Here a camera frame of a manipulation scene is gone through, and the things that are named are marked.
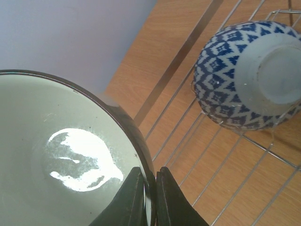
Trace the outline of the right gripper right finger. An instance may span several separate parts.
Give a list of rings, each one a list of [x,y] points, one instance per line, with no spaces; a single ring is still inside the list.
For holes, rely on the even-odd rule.
[[[156,190],[159,226],[208,225],[185,198],[168,167],[157,172]]]

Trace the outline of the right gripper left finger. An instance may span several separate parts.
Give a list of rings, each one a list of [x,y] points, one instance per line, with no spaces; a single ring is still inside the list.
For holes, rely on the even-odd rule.
[[[111,203],[90,226],[140,226],[143,221],[144,179],[133,167]]]

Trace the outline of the white bowl black outside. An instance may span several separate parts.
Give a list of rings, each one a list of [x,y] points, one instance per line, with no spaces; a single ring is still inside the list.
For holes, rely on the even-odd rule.
[[[144,179],[141,226],[153,226],[151,155],[123,108],[51,74],[0,72],[1,225],[89,226],[133,167]]]

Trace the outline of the red patterned bowl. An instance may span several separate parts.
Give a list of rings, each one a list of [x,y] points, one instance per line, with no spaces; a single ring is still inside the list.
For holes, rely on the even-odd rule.
[[[301,35],[275,21],[229,25],[201,50],[193,86],[203,112],[222,127],[277,126],[301,110]]]

